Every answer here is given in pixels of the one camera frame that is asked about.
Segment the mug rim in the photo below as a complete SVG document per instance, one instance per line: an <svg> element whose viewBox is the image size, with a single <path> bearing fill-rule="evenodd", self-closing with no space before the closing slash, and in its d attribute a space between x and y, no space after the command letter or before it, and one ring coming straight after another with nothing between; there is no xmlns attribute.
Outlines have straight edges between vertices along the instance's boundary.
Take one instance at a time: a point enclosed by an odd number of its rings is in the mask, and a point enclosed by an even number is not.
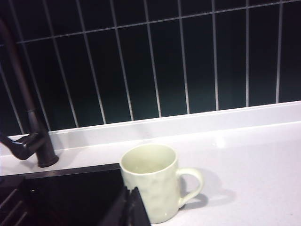
<svg viewBox="0 0 301 226"><path fill-rule="evenodd" d="M155 171L155 172L150 172L150 173L134 173L134 172L132 172L132 171L129 171L129 170L125 169L125 167L122 165L122 159L124 158L124 156L125 156L127 153L129 153L130 151L132 151L133 149L135 149L135 148L142 147L142 146L147 146L147 145L160 145L160 146L165 146L165 147L170 148L170 149L173 150L173 152L174 152L174 161L173 161L171 164L169 164L168 166L166 166L165 168L160 169L160 170ZM178 154L177 154L177 152L176 152L171 146L163 145L163 144L159 144L159 143L146 143L146 144L142 144L142 145L135 146L135 147L133 147L133 148L127 150L127 151L121 156L120 161L119 161L119 165L120 165L121 169L122 169L123 171L125 171L126 173L133 174L133 175L141 175L141 176L143 176L143 175L150 175L150 174L156 174L156 173L163 172L163 171L165 171L166 169L172 167L177 161L178 161Z"/></svg>

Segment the faucet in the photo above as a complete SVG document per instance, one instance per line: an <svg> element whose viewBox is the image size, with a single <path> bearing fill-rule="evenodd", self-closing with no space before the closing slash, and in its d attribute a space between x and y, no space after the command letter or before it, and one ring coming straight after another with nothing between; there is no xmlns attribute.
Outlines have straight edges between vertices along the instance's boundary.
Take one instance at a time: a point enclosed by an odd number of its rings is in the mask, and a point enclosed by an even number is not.
<svg viewBox="0 0 301 226"><path fill-rule="evenodd" d="M16 43L14 42L12 33L1 17L0 33L2 34L4 44L7 48L19 88L25 102L30 132L29 135L16 141L13 141L0 133L0 142L8 147L12 154L18 159L25 160L36 153L39 167L51 166L58 161L58 156L54 152L46 125L41 120L34 105L32 95L30 94L28 84L25 80L20 56L17 52Z"/></svg>

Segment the tile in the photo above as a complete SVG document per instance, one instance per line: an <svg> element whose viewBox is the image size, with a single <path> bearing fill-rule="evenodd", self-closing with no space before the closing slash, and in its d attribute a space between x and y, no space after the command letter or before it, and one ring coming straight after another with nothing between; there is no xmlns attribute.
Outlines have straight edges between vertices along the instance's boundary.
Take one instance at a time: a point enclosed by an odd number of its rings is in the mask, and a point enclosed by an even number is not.
<svg viewBox="0 0 301 226"><path fill-rule="evenodd" d="M301 2L283 5L279 101L301 100Z"/></svg>
<svg viewBox="0 0 301 226"><path fill-rule="evenodd" d="M150 25L162 116L186 114L179 21Z"/></svg>
<svg viewBox="0 0 301 226"><path fill-rule="evenodd" d="M55 35L81 31L75 0L46 0L46 2Z"/></svg>
<svg viewBox="0 0 301 226"><path fill-rule="evenodd" d="M209 12L212 10L211 0L182 0L181 7L183 16Z"/></svg>
<svg viewBox="0 0 301 226"><path fill-rule="evenodd" d="M134 120L158 117L146 25L119 29Z"/></svg>
<svg viewBox="0 0 301 226"><path fill-rule="evenodd" d="M279 2L279 0L249 0L249 5L259 5L271 2Z"/></svg>
<svg viewBox="0 0 301 226"><path fill-rule="evenodd" d="M216 14L219 109L246 106L246 11Z"/></svg>
<svg viewBox="0 0 301 226"><path fill-rule="evenodd" d="M57 39L79 127L103 124L83 35Z"/></svg>
<svg viewBox="0 0 301 226"><path fill-rule="evenodd" d="M25 40L50 36L42 1L13 0L13 2Z"/></svg>
<svg viewBox="0 0 301 226"><path fill-rule="evenodd" d="M250 9L250 106L276 101L278 14L279 5Z"/></svg>
<svg viewBox="0 0 301 226"><path fill-rule="evenodd" d="M52 40L29 42L26 46L51 130L74 128L75 122Z"/></svg>
<svg viewBox="0 0 301 226"><path fill-rule="evenodd" d="M145 22L143 0L114 0L117 25Z"/></svg>
<svg viewBox="0 0 301 226"><path fill-rule="evenodd" d="M21 134L14 110L8 98L0 71L0 133L5 136Z"/></svg>
<svg viewBox="0 0 301 226"><path fill-rule="evenodd" d="M149 20L160 20L179 16L177 0L147 0Z"/></svg>
<svg viewBox="0 0 301 226"><path fill-rule="evenodd" d="M246 0L215 0L215 10L246 6Z"/></svg>
<svg viewBox="0 0 301 226"><path fill-rule="evenodd" d="M183 19L190 113L215 110L212 16Z"/></svg>
<svg viewBox="0 0 301 226"><path fill-rule="evenodd" d="M23 95L20 91L16 74L8 57L8 53L4 47L0 48L0 63L3 69L3 72L6 77L6 81L8 83L10 93L15 103L16 110L18 112L21 124L25 132L29 132L28 130L28 120L27 120L27 113L26 107L23 101Z"/></svg>
<svg viewBox="0 0 301 226"><path fill-rule="evenodd" d="M80 0L86 30L113 27L110 0Z"/></svg>
<svg viewBox="0 0 301 226"><path fill-rule="evenodd" d="M2 19L7 23L9 29L11 30L11 32L13 34L13 38L16 41L19 41L20 38L19 38L17 29L16 29L15 21L14 21L13 15L11 13L8 0L0 1L0 15L1 15ZM0 35L0 44L3 44L3 42L4 41L2 39L2 36Z"/></svg>
<svg viewBox="0 0 301 226"><path fill-rule="evenodd" d="M115 31L89 33L88 39L107 123L130 121Z"/></svg>

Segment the mug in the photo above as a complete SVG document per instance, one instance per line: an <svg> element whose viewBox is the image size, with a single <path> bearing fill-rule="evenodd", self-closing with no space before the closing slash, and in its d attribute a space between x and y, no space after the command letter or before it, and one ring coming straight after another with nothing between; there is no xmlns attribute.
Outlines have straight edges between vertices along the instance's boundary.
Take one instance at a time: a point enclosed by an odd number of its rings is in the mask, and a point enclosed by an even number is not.
<svg viewBox="0 0 301 226"><path fill-rule="evenodd" d="M120 160L121 175L129 190L138 187L152 224L172 218L189 199L203 188L202 174L193 168L178 168L176 152L166 145L144 144L127 151ZM198 179L198 187L184 197L179 178L189 174Z"/></svg>

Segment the mug handle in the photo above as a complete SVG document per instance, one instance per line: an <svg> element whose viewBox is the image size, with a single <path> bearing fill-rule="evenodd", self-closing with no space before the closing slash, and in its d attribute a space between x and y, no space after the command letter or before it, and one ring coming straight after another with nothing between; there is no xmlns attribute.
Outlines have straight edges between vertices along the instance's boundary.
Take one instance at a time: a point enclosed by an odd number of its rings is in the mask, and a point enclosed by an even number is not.
<svg viewBox="0 0 301 226"><path fill-rule="evenodd" d="M199 185L195 190L189 192L187 195L179 199L178 207L181 208L189 199L192 199L193 197L197 196L201 192L204 186L204 179L203 179L203 175L197 169L194 168L180 168L177 170L176 174L178 177L184 174L192 175L199 181Z"/></svg>

